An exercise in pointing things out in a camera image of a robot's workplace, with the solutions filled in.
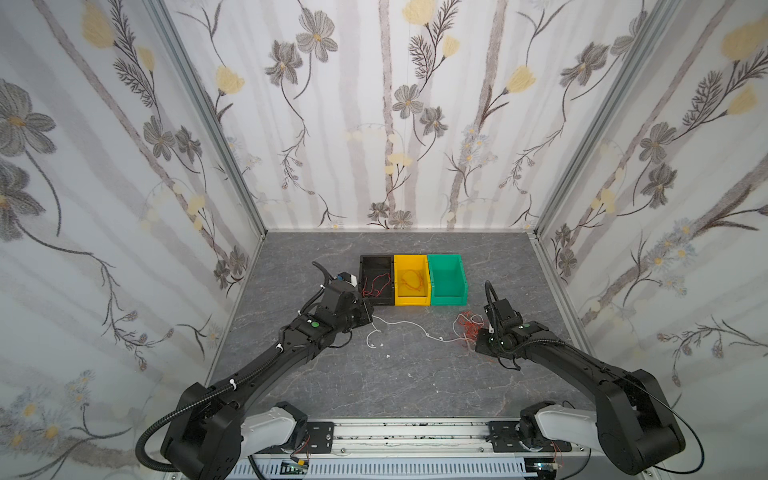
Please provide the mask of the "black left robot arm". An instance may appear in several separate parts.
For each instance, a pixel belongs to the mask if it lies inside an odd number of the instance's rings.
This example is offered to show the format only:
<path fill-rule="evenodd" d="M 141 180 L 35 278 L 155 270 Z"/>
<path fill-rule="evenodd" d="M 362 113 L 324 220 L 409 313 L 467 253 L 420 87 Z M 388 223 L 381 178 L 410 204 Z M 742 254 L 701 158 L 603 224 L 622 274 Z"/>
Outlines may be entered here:
<path fill-rule="evenodd" d="M 142 466 L 189 479 L 226 478 L 241 458 L 251 406 L 283 376 L 332 348 L 338 335 L 372 321 L 373 307 L 354 275 L 332 276 L 318 262 L 312 265 L 323 273 L 323 283 L 279 329 L 275 343 L 225 379 L 184 390 L 176 409 L 139 436 L 135 456 Z"/>

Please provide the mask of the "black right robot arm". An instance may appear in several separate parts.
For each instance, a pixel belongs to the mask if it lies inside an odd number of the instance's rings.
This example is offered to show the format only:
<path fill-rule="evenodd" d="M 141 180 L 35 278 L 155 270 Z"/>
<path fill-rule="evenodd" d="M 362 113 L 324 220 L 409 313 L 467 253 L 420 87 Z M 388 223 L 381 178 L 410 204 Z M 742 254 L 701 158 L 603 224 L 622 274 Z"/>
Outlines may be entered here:
<path fill-rule="evenodd" d="M 561 440 L 600 450 L 628 475 L 639 474 L 682 453 L 690 424 L 669 404 L 657 379 L 645 370 L 610 365 L 557 337 L 548 327 L 527 322 L 510 302 L 485 282 L 488 327 L 480 330 L 475 350 L 507 370 L 527 360 L 569 383 L 593 404 L 574 410 L 542 402 L 520 419 L 534 440 Z"/>

